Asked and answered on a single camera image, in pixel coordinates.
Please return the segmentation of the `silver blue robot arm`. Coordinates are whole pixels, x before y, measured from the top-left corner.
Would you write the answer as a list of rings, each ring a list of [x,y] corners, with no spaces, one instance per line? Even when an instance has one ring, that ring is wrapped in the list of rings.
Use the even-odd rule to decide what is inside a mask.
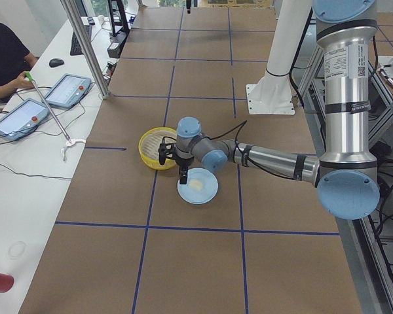
[[[178,192],[189,203],[209,201],[215,174],[227,162],[256,167],[291,181],[312,183],[323,208],[356,220],[379,202],[377,160],[369,151],[368,44],[377,31],[374,1],[284,1],[264,76],[246,87],[250,114],[293,114],[290,77],[309,20],[324,53],[326,150],[319,158],[289,154],[204,135],[200,122],[182,118],[172,158]]]

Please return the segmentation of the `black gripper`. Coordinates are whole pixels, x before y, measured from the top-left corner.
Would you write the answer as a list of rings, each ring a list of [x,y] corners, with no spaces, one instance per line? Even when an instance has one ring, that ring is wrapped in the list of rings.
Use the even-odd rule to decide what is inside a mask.
[[[188,167],[193,163],[193,155],[175,148],[173,158],[179,166],[179,183],[187,184]]]

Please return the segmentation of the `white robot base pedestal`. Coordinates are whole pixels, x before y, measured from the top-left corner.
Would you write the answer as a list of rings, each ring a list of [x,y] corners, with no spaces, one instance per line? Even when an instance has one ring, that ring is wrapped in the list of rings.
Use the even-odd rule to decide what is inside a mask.
[[[295,114],[290,71],[311,8],[311,0],[282,2],[265,74],[246,86],[250,114]]]

